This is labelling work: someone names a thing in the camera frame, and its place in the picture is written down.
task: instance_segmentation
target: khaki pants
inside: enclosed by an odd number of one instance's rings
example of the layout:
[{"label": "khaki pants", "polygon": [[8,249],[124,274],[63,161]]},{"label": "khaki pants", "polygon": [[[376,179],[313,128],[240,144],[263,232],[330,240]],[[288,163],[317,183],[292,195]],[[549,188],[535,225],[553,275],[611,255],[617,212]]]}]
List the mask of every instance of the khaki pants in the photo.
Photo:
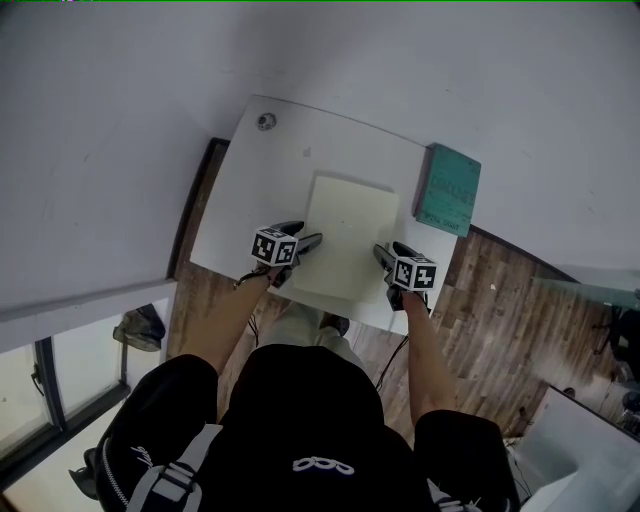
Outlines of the khaki pants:
[{"label": "khaki pants", "polygon": [[340,336],[334,327],[320,329],[323,314],[322,311],[315,308],[291,302],[289,307],[273,322],[264,338],[261,337],[260,347],[277,344],[325,347],[364,370],[362,361],[353,353],[349,342]]}]

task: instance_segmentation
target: chair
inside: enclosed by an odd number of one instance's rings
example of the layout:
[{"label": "chair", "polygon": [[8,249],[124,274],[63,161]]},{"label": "chair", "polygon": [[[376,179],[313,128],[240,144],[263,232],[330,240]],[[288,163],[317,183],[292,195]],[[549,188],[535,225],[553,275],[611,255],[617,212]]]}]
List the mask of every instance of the chair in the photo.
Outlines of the chair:
[{"label": "chair", "polygon": [[629,383],[640,382],[640,312],[633,309],[623,311],[620,307],[612,306],[611,322],[593,326],[593,329],[606,328],[609,328],[609,333],[602,346],[593,351],[594,355],[602,354],[610,344],[613,358],[625,375],[625,380]]}]

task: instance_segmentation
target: shoe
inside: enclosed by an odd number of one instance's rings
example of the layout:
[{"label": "shoe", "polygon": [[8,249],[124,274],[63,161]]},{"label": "shoe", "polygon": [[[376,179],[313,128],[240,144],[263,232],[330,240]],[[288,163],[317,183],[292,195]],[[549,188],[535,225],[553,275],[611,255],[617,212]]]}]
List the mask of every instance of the shoe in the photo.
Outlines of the shoe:
[{"label": "shoe", "polygon": [[349,330],[350,322],[348,318],[343,318],[338,315],[332,315],[330,313],[325,313],[322,322],[320,323],[320,329],[323,327],[333,327],[340,336],[344,336],[347,334]]}]

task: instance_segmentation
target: teal book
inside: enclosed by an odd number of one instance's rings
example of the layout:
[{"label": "teal book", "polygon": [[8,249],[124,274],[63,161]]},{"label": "teal book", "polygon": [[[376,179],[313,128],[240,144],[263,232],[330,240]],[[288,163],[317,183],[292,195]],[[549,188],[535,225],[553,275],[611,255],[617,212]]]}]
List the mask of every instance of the teal book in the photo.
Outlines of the teal book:
[{"label": "teal book", "polygon": [[414,217],[423,224],[466,237],[479,181],[480,162],[440,144],[429,146]]}]

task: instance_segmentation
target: window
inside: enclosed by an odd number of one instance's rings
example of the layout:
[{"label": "window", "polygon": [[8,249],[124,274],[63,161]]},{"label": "window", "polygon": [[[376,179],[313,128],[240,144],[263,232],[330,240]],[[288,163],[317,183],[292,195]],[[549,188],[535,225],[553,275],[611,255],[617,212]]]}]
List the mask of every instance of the window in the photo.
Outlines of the window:
[{"label": "window", "polygon": [[120,318],[0,354],[0,492],[129,394]]}]

